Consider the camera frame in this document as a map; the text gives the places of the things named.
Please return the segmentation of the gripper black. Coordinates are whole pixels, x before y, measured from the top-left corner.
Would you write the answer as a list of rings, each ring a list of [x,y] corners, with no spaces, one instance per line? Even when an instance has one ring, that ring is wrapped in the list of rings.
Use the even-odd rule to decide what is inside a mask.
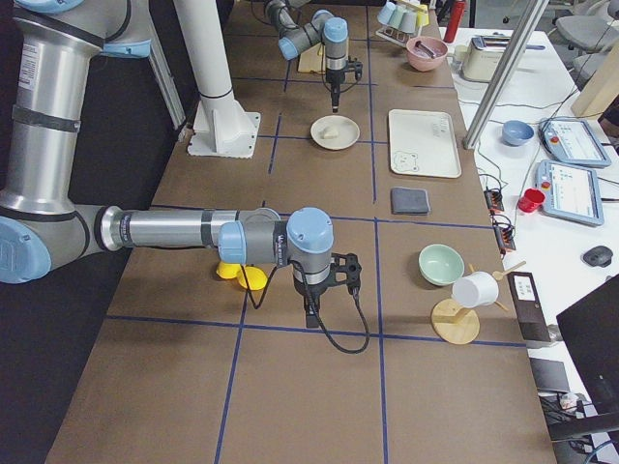
[[[345,71],[341,70],[333,70],[327,69],[325,72],[326,84],[327,88],[330,92],[331,97],[331,107],[334,113],[339,112],[339,99],[340,99],[340,90],[341,85],[345,81]]]
[[[318,284],[305,284],[301,280],[293,279],[295,290],[303,297],[307,328],[319,327],[320,297],[332,287],[329,280]]]

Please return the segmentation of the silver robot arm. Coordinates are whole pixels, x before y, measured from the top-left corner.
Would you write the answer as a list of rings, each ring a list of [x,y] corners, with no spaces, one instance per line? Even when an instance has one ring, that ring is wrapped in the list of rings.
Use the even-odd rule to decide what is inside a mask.
[[[298,24],[292,18],[290,11],[306,4],[307,1],[266,1],[264,14],[279,34],[280,52],[287,61],[299,57],[317,44],[323,45],[325,83],[330,92],[332,111],[338,113],[341,86],[346,75],[355,73],[356,79],[359,79],[363,67],[359,67],[358,62],[349,61],[348,24],[345,19],[327,10],[317,11],[305,25]]]
[[[97,254],[133,247],[215,247],[230,212],[149,212],[165,164],[148,155],[152,129],[130,110],[105,107],[115,92],[82,106],[98,57],[159,61],[156,30],[145,1],[6,1],[20,71],[12,133],[2,155],[1,327],[51,326],[73,291],[103,280],[78,268]]]

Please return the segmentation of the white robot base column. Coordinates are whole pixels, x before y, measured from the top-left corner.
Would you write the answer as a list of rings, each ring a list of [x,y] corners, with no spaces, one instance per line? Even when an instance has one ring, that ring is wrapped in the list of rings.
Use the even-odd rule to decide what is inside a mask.
[[[234,95],[217,4],[179,0],[174,6],[200,97],[188,152],[249,159],[261,116],[245,111]]]

